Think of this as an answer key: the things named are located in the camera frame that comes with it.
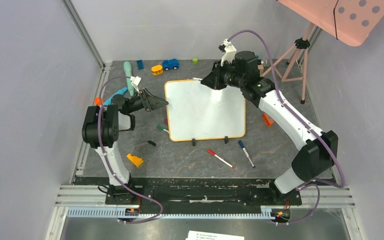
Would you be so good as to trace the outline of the black marker cap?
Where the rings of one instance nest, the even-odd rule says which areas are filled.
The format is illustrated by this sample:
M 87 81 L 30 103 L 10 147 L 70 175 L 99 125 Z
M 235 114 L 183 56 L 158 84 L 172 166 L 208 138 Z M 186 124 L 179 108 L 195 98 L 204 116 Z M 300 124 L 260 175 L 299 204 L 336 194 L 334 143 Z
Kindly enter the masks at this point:
M 154 146 L 154 147 L 157 146 L 157 144 L 156 144 L 155 142 L 151 141 L 151 140 L 148 140 L 147 143 L 150 144 L 150 145 L 152 145 L 152 146 Z

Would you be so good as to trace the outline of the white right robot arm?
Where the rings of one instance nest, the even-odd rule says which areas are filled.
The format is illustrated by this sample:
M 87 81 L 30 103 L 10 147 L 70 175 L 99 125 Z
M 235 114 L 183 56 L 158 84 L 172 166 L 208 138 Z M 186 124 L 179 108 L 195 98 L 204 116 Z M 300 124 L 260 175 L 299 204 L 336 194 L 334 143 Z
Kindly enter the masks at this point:
M 213 90 L 240 89 L 244 98 L 269 115 L 291 138 L 298 149 L 291 167 L 277 177 L 269 189 L 269 199 L 282 204 L 289 192 L 314 180 L 334 165 L 338 136 L 323 131 L 289 104 L 275 83 L 260 76 L 260 61 L 252 51 L 240 51 L 231 63 L 215 61 L 209 75 L 200 82 Z

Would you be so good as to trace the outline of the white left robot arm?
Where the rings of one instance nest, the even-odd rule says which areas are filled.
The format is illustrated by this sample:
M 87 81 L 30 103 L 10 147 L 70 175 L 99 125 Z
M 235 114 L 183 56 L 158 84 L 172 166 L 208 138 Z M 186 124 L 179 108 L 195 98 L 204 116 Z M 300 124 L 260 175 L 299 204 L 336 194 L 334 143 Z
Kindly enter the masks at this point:
M 106 204 L 132 204 L 143 197 L 132 187 L 131 174 L 118 147 L 119 134 L 135 129 L 134 112 L 151 112 L 168 104 L 168 101 L 145 88 L 130 98 L 116 93 L 107 103 L 87 108 L 81 134 L 83 141 L 98 153 L 107 172 L 109 185 L 104 190 Z

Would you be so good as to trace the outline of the orange framed whiteboard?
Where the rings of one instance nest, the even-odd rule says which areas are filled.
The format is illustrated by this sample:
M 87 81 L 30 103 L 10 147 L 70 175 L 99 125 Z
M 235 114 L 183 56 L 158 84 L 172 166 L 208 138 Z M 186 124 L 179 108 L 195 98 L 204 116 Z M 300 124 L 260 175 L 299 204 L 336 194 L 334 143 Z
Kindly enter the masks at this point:
M 198 80 L 164 84 L 169 138 L 173 142 L 241 138 L 246 133 L 246 100 L 240 89 L 214 90 Z

